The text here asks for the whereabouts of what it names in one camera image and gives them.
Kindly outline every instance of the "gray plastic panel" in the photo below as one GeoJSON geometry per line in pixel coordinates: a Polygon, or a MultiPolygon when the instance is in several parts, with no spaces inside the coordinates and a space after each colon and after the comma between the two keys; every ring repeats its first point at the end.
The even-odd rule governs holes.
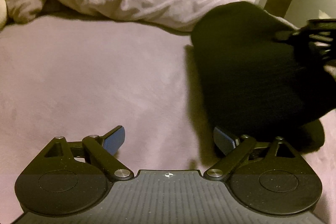
{"type": "Polygon", "coordinates": [[[77,215],[47,218],[27,213],[19,224],[323,224],[310,212],[272,217],[253,212],[225,184],[198,171],[141,170],[116,182],[97,206],[77,215]]]}

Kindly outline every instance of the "pillow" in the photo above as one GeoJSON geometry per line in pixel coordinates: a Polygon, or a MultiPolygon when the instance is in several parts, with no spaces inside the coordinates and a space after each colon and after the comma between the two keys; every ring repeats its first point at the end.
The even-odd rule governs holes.
{"type": "Polygon", "coordinates": [[[5,0],[0,0],[0,31],[7,23],[7,6],[5,0]]]}
{"type": "Polygon", "coordinates": [[[322,65],[302,64],[293,46],[274,40],[288,30],[245,1],[218,6],[196,24],[191,39],[213,128],[259,141],[283,136],[323,145],[323,133],[302,138],[297,129],[336,107],[336,82],[322,65]]]}

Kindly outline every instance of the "black robotic claw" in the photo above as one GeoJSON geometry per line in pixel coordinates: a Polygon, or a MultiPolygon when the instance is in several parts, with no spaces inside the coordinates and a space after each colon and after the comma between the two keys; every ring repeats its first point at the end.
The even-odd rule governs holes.
{"type": "Polygon", "coordinates": [[[14,223],[322,224],[311,212],[321,181],[281,137],[234,138],[235,148],[203,176],[140,170],[136,177],[113,157],[124,139],[121,126],[82,142],[52,139],[16,181],[24,214],[14,223]]]}

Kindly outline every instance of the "bed sheet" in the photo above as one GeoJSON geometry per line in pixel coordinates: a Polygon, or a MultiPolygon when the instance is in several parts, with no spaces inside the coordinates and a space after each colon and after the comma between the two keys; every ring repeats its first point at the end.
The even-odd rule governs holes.
{"type": "MultiPolygon", "coordinates": [[[[306,156],[324,194],[316,213],[336,223],[336,114],[327,142],[306,156]]],[[[79,141],[117,125],[117,158],[133,170],[200,169],[217,160],[190,37],[136,22],[77,13],[42,16],[0,32],[0,223],[21,214],[20,172],[54,137],[79,141]]]]}

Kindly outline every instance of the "silver bolt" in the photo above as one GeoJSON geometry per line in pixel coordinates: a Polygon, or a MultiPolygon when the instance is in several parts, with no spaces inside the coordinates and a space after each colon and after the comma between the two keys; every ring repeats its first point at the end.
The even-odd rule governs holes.
{"type": "Polygon", "coordinates": [[[114,174],[117,177],[125,178],[125,177],[128,177],[131,174],[131,172],[130,172],[130,170],[127,170],[127,169],[119,169],[116,172],[114,172],[114,174]]]}
{"type": "Polygon", "coordinates": [[[207,170],[207,174],[210,177],[219,178],[223,175],[223,171],[219,169],[210,169],[210,170],[207,170]]]}

